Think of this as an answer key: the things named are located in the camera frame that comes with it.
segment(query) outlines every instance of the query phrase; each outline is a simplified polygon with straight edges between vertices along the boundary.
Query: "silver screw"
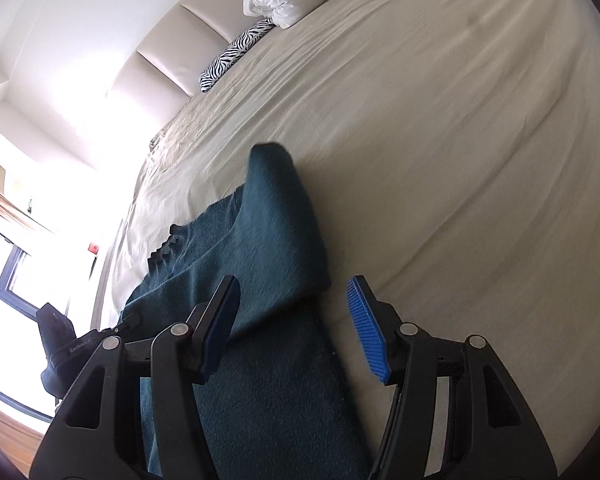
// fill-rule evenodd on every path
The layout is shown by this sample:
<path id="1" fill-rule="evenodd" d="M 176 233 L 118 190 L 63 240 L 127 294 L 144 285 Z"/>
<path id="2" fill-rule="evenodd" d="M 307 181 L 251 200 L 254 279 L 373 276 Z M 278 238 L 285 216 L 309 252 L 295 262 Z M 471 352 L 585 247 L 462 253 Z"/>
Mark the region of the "silver screw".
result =
<path id="1" fill-rule="evenodd" d="M 481 335 L 472 335 L 469 338 L 469 344 L 474 348 L 484 348 L 487 346 L 487 340 Z"/>
<path id="2" fill-rule="evenodd" d="M 400 333 L 404 335 L 416 335 L 418 333 L 418 327 L 413 323 L 402 323 L 400 325 Z"/>
<path id="3" fill-rule="evenodd" d="M 117 348 L 119 344 L 120 344 L 120 338 L 112 335 L 112 336 L 107 337 L 102 342 L 102 347 L 105 350 L 113 350 L 114 348 Z"/>
<path id="4" fill-rule="evenodd" d="M 185 335 L 189 331 L 189 325 L 186 323 L 178 323 L 171 327 L 171 333 L 173 335 Z"/>

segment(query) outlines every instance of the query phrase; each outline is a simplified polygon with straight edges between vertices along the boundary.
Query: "teal blanket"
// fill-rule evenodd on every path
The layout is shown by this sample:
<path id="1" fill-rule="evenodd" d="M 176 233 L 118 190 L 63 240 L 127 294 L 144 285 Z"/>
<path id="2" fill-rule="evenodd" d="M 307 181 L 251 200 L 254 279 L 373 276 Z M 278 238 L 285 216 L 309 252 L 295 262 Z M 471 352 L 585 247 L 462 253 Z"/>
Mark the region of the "teal blanket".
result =
<path id="1" fill-rule="evenodd" d="M 342 366 L 317 316 L 330 286 L 311 203 L 278 144 L 251 150 L 246 182 L 169 239 L 122 313 L 157 335 L 208 301 L 225 274 L 242 301 L 220 369 L 194 386 L 221 480 L 362 480 L 371 458 Z M 142 385 L 149 470 L 159 474 L 150 381 Z"/>

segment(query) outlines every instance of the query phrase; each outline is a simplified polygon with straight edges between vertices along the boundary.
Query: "upholstered headboard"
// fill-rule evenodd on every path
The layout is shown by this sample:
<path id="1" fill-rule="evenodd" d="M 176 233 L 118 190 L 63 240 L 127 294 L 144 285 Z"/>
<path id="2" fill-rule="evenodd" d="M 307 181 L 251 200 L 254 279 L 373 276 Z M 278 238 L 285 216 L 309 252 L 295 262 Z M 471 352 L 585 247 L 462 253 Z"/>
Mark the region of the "upholstered headboard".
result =
<path id="1" fill-rule="evenodd" d="M 159 131 L 200 92 L 207 65 L 257 20 L 244 15 L 242 0 L 180 0 L 142 40 L 108 98 Z"/>

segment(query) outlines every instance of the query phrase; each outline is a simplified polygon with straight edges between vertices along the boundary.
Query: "black and white striped cushion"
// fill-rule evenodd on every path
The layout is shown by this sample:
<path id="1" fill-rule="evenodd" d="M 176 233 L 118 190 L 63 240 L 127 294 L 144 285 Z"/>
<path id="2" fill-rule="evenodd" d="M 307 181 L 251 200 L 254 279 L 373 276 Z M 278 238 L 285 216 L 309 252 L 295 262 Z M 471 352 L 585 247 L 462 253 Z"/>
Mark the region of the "black and white striped cushion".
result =
<path id="1" fill-rule="evenodd" d="M 229 70 L 247 51 L 269 32 L 275 25 L 267 18 L 255 23 L 235 38 L 220 56 L 206 67 L 200 76 L 200 89 L 209 92 L 211 87 Z"/>

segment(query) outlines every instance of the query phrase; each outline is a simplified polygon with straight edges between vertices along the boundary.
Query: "brown curtain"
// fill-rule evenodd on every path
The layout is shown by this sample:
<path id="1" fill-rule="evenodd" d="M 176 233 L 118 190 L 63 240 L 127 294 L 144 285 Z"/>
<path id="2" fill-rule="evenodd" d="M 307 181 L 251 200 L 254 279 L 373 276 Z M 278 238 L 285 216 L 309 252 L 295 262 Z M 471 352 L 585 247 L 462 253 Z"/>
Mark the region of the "brown curtain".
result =
<path id="1" fill-rule="evenodd" d="M 42 441 L 42 435 L 0 411 L 0 449 L 25 476 Z"/>
<path id="2" fill-rule="evenodd" d="M 54 242 L 55 235 L 0 194 L 0 232 L 29 254 Z"/>

